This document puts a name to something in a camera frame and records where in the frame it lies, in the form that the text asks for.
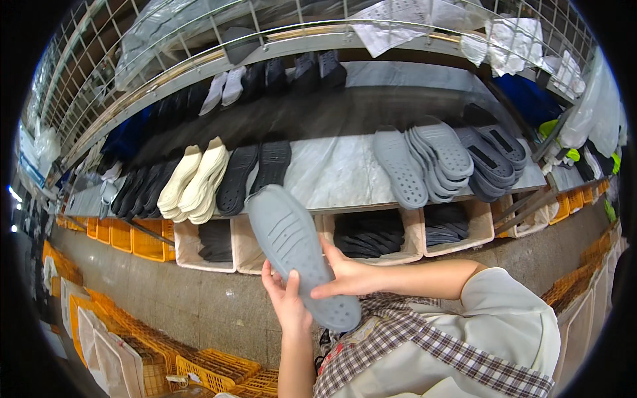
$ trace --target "person's right hand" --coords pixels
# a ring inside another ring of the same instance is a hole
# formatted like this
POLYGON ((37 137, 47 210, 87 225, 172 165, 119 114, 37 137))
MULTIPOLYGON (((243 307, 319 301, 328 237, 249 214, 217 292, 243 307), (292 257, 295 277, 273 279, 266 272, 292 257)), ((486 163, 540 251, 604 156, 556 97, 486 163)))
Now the person's right hand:
POLYGON ((319 236, 319 240, 323 252, 334 270, 336 279, 312 289, 310 296, 313 299, 322 299, 337 294, 368 294, 380 289, 381 267, 352 260, 322 236, 319 236))

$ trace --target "wire mesh rack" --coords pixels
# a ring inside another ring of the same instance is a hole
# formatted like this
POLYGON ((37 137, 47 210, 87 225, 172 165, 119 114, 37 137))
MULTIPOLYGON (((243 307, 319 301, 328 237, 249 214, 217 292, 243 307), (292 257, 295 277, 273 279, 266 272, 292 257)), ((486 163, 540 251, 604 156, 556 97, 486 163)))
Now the wire mesh rack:
MULTIPOLYGON (((506 60, 511 56, 519 58, 539 76, 532 46, 528 47, 528 53, 520 53, 513 45, 514 37, 521 35, 530 39, 533 46, 541 46, 544 58, 563 60, 568 52, 573 63, 565 73, 553 73, 551 79, 556 87, 566 90, 572 87, 573 68, 578 68, 583 76, 590 71, 596 44, 569 1, 383 0, 392 12, 419 4, 428 10, 429 16, 415 19, 419 22, 361 18, 360 11, 378 3, 378 0, 84 1, 69 11, 67 21, 52 38, 45 52, 48 57, 43 58, 36 71, 28 107, 32 115, 56 129, 62 143, 64 172, 99 138, 143 107, 235 67, 228 61, 226 50, 251 40, 258 40, 260 50, 241 64, 309 50, 364 47, 355 33, 361 24, 388 30, 407 28, 420 30, 422 34, 418 40, 404 43, 405 48, 463 56, 461 39, 469 36, 487 49, 497 48, 506 60), (489 21, 493 26, 508 18, 515 32, 511 45, 492 40, 493 29, 467 30, 458 24, 438 23, 444 18, 431 18, 436 4, 451 3, 478 15, 482 25, 489 21), (534 31, 519 26, 522 18, 537 21, 534 31), (249 27, 254 33, 224 41, 223 33, 231 26, 249 27)), ((570 97, 573 103, 576 96, 570 97)))

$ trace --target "gray floor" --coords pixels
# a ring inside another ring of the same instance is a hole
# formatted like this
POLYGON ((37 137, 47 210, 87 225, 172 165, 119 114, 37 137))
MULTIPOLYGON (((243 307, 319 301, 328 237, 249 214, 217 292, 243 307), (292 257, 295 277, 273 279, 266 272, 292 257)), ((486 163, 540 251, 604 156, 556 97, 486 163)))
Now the gray floor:
MULTIPOLYGON (((535 235, 496 239, 480 249, 428 260, 462 257, 503 267, 541 295, 577 267, 580 252, 607 225, 604 204, 599 201, 535 235)), ((264 367, 278 367, 281 329, 260 276, 153 262, 57 226, 51 241, 82 270, 86 287, 108 294, 152 327, 198 348, 216 348, 264 367)))

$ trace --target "plaid apron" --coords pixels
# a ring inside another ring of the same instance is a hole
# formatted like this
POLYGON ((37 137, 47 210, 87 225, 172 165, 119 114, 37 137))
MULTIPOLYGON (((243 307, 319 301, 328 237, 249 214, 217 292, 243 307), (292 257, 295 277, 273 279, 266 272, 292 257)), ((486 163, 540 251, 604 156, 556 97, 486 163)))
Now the plaid apron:
POLYGON ((329 398, 365 368, 411 341, 463 375, 512 397, 546 397, 553 379, 513 364, 425 322, 409 303, 439 306, 437 299, 375 293, 361 299, 359 327, 346 333, 318 370, 314 398, 329 398))

